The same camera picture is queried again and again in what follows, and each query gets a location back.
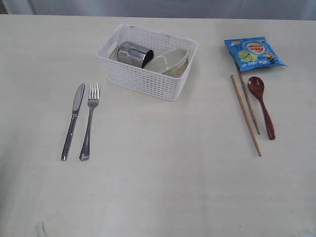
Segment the wooden spoon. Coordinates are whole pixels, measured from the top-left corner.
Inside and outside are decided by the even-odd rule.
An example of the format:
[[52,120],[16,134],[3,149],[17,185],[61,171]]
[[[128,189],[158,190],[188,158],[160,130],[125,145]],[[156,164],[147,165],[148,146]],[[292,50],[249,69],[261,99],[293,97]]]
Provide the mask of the wooden spoon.
[[265,89],[265,85],[259,77],[251,77],[248,80],[248,88],[250,92],[259,100],[263,111],[263,116],[265,118],[268,137],[270,140],[274,140],[276,138],[275,129],[273,127],[270,115],[263,102],[263,91]]

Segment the chopsticks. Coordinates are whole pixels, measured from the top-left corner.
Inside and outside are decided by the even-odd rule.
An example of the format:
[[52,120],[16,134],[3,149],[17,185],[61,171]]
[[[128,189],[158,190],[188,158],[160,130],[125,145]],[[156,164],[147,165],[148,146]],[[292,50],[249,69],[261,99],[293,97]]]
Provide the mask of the chopsticks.
[[257,139],[255,137],[255,133],[251,127],[251,124],[250,124],[250,119],[249,119],[249,116],[247,114],[247,111],[246,111],[246,108],[245,108],[245,105],[242,101],[242,98],[241,98],[241,94],[240,94],[240,90],[237,86],[237,83],[236,83],[236,79],[235,79],[235,76],[234,75],[231,75],[231,78],[232,78],[232,81],[233,81],[233,84],[234,84],[234,88],[235,88],[235,91],[236,91],[236,94],[237,94],[237,97],[238,97],[238,100],[239,100],[239,104],[241,106],[241,110],[242,110],[242,113],[243,113],[243,116],[245,117],[246,119],[246,123],[247,123],[247,126],[248,126],[248,129],[249,129],[249,132],[250,132],[250,135],[251,135],[251,138],[252,138],[252,141],[256,147],[256,150],[257,150],[257,153],[259,156],[261,156],[261,152],[260,152],[260,149],[259,149],[259,145],[258,145],[258,142],[257,142]]
[[247,104],[248,104],[248,107],[249,107],[249,110],[250,110],[250,114],[251,114],[253,123],[255,124],[257,133],[260,134],[259,126],[258,126],[258,123],[257,123],[257,119],[256,119],[256,116],[255,116],[255,113],[253,112],[253,109],[252,109],[252,106],[251,106],[251,103],[250,103],[250,100],[249,100],[248,91],[247,91],[247,89],[246,89],[245,83],[243,82],[243,78],[242,78],[241,71],[240,71],[240,69],[239,69],[238,64],[235,63],[235,65],[236,65],[236,69],[237,69],[238,76],[239,76],[239,79],[240,79],[240,83],[241,83],[241,86],[242,86],[242,90],[243,90],[243,92],[244,92],[244,94],[245,94],[245,97],[246,97],[246,101],[247,101]]

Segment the fork handle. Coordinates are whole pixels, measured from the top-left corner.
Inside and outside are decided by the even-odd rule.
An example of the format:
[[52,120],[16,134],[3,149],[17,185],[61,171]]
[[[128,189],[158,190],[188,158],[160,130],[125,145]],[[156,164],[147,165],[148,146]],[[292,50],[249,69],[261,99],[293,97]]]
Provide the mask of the fork handle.
[[89,110],[87,130],[85,132],[84,142],[83,142],[82,149],[79,156],[79,159],[81,161],[85,161],[90,158],[90,132],[91,132],[93,110],[94,110],[93,108]]
[[63,149],[63,152],[61,154],[61,160],[62,161],[66,161],[67,160],[67,156],[68,156],[71,140],[73,139],[73,134],[74,134],[76,121],[77,121],[77,116],[72,116],[71,121],[70,121],[70,125],[69,125],[69,129],[68,129],[68,132],[67,132],[66,140],[65,140],[64,149]]

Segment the woven plastic basket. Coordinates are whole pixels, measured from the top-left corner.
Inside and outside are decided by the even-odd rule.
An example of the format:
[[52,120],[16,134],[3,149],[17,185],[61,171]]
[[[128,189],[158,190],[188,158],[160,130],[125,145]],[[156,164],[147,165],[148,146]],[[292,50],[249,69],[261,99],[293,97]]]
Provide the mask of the woven plastic basket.
[[[161,55],[169,49],[184,47],[188,50],[187,69],[182,77],[173,78],[120,63],[117,61],[117,51],[118,47],[125,41],[150,48],[154,51],[155,56]],[[197,48],[198,43],[192,39],[122,24],[98,51],[97,55],[103,62],[108,82],[167,101],[175,101],[179,98],[188,78]]]

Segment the knife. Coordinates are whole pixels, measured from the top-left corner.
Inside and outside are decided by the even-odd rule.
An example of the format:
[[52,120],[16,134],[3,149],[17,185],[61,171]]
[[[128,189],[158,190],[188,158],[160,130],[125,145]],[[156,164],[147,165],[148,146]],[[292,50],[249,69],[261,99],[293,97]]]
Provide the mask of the knife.
[[84,87],[85,87],[85,84],[81,84],[78,87],[78,90],[77,90],[76,95],[75,95],[74,105],[73,105],[73,115],[71,117],[71,122],[70,122],[69,129],[68,129],[68,132],[67,132],[64,149],[63,149],[63,152],[61,154],[61,160],[62,161],[67,160],[67,156],[68,156],[71,140],[73,138],[75,125],[76,125],[77,117],[78,117],[79,110],[80,110],[81,101],[82,101],[82,98],[83,98]]

